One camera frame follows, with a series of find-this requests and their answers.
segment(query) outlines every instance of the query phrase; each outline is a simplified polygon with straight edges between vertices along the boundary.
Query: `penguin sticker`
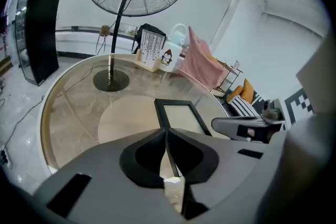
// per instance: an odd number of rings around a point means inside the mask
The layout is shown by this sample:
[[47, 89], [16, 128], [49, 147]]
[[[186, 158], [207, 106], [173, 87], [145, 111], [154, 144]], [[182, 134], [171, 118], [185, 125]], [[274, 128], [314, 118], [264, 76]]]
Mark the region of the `penguin sticker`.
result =
[[172, 51], [169, 49], [162, 55], [161, 63], [163, 63], [166, 66], [169, 66], [171, 61], [172, 61]]

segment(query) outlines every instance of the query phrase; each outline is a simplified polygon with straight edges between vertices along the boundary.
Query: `glass tabletop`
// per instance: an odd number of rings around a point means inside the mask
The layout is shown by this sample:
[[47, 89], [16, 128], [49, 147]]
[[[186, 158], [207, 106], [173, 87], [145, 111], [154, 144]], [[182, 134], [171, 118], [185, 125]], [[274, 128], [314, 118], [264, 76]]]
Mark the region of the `glass tabletop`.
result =
[[[59, 169], [100, 143], [160, 128], [155, 99], [191, 101], [211, 135], [227, 138], [211, 127], [213, 118], [226, 114], [199, 82], [177, 68], [171, 73], [160, 70], [151, 73], [134, 61], [135, 55], [88, 58], [55, 82], [45, 97], [40, 126], [43, 154], [50, 167]], [[96, 75], [111, 69], [126, 74], [128, 85], [115, 92], [97, 89]], [[202, 133], [186, 108], [171, 106], [166, 113], [172, 127]]]

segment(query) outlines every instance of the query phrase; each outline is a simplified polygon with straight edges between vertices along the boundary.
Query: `glass door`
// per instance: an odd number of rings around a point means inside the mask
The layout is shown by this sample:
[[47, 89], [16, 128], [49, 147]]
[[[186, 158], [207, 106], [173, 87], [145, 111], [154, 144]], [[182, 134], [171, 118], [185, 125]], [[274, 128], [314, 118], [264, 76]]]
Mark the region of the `glass door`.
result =
[[15, 16], [16, 47], [21, 68], [26, 79], [36, 83], [26, 46], [26, 12], [28, 0], [18, 0]]

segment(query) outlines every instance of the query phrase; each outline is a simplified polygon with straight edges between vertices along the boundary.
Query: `striped cushion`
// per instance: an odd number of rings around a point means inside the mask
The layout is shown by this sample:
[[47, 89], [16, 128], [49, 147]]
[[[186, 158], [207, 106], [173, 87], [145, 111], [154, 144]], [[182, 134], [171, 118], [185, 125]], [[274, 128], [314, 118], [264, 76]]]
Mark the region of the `striped cushion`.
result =
[[239, 95], [235, 96], [228, 104], [232, 106], [239, 116], [260, 116], [254, 107]]

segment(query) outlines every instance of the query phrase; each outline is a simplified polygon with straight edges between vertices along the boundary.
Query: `fan base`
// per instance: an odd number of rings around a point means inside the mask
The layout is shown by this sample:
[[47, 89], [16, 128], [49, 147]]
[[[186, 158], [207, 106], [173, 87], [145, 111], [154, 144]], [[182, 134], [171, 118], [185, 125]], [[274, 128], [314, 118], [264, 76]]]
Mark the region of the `fan base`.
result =
[[113, 70], [113, 79], [109, 79], [109, 71], [102, 70], [93, 77], [93, 85], [100, 91], [117, 92], [125, 89], [130, 78], [122, 71]]

